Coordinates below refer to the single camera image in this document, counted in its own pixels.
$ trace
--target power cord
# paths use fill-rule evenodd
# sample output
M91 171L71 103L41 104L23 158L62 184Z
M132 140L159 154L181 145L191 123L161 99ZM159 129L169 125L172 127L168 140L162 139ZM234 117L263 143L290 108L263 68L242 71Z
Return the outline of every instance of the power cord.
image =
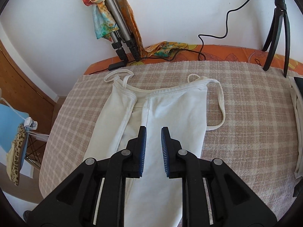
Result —
M200 38L200 40L202 41L202 48L200 49L200 52L202 51L203 47L204 47L204 42L203 42L203 39L201 37L214 37L214 38L218 38L218 39L223 39L223 38L226 38L227 34L228 34L228 15L230 12L234 12L234 11L238 11L240 10L241 8L243 8L250 0L247 0L245 3L243 3L240 7L236 8L236 9L232 9L232 10L229 10L226 14L226 21L225 21L225 24L226 24L226 33L223 37L217 37L217 36L213 36L213 35L208 35L208 34L199 34L198 37Z
M206 60L206 57L205 55L202 53L202 50L204 48L204 41L202 39L202 37L214 37L214 38L218 38L218 39L223 39L223 38L226 38L227 34L228 34L228 15L229 13L231 12L235 12L235 11L238 11L240 10L241 8L243 8L250 0L247 0L245 3L243 3L240 7L236 8L236 9L232 9L232 10L229 10L226 14L226 21L225 21L225 25L226 25L226 33L224 36L222 37L217 37L217 36L213 36L213 35L208 35L208 34L199 34L198 37L200 38L201 42L202 42L202 47L200 49L200 51L194 51L194 50L189 50L189 49L178 49L177 52L175 53L175 55L172 57L172 58L169 58L169 57L141 57L137 60L132 60L132 61L129 61L128 63L132 63L132 62L135 62L135 61L138 61L138 60L146 60L146 59L163 59L165 61L173 61L175 59L175 57L177 56L178 53L180 53L180 51L190 51L190 52L194 52L194 53L197 53L198 54L198 61L201 61L200 59L200 55L203 55L204 57L204 60ZM89 75L91 74L95 74L95 73L98 73L98 72L104 72L104 71L107 71L107 69L104 69L104 70L101 70L101 71L96 71L96 72L92 72L90 73Z

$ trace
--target checkered cloth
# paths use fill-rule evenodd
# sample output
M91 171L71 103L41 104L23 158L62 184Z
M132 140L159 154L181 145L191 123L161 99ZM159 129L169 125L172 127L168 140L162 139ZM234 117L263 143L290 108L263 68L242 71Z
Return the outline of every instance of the checkered cloth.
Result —
M298 136L290 84L281 69L264 72L256 64L213 61L128 69L134 72L128 83L142 89L183 84L191 73L220 81L226 120L219 129L206 132L201 158L223 159L278 218L283 216L294 201ZM112 91L112 83L103 81L107 73L81 76L66 98L44 153L39 178L43 197L82 162L97 118ZM288 74L297 76L291 71ZM210 84L207 122L216 125L221 120L217 90Z

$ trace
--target leopard print cushion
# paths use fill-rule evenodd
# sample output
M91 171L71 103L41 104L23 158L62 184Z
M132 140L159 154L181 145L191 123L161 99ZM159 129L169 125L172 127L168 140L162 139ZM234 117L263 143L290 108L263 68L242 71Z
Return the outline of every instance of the leopard print cushion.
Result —
M25 144L26 132L23 124L18 126L17 134L12 141L12 147L6 155L6 172L10 180L18 186L22 151Z

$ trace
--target silver screw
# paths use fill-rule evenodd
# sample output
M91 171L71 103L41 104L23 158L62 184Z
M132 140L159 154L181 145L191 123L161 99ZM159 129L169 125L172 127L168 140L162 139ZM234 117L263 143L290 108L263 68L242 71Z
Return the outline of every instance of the silver screw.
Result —
M214 163L218 166L222 165L223 161L221 159L214 159Z
M121 151L121 154L124 155L124 156L128 156L131 154L131 151L129 151L128 149L124 149Z
M185 149L180 149L178 151L178 154L180 154L180 155L187 155L187 151Z
M87 165L92 165L94 163L94 159L93 158L88 158L85 160L85 164Z

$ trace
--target white garment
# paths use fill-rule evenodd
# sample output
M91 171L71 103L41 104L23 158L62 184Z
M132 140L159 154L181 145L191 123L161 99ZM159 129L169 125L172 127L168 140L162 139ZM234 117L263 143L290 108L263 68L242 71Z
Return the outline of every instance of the white garment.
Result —
M122 81L116 73L126 72ZM134 73L127 69L111 72L105 82L113 81L113 90L96 122L84 160L109 158L126 148L136 138L139 127L146 126L147 139L143 175L127 179L125 190L125 227L177 226L182 217L181 179L169 179L164 171L161 128L167 126L182 148L201 156L206 130L220 127L225 120L224 97L220 83L199 77L193 82L156 90L127 85ZM207 84L218 88L223 121L217 126L206 124Z
M293 77L288 77L291 88L290 88L290 95L292 104L294 106L294 114L296 116L296 123L297 123L297 130L298 130L298 150L299 156L297 160L296 169L294 171L294 175L296 178L303 176L303 98L300 93L300 90L294 80Z

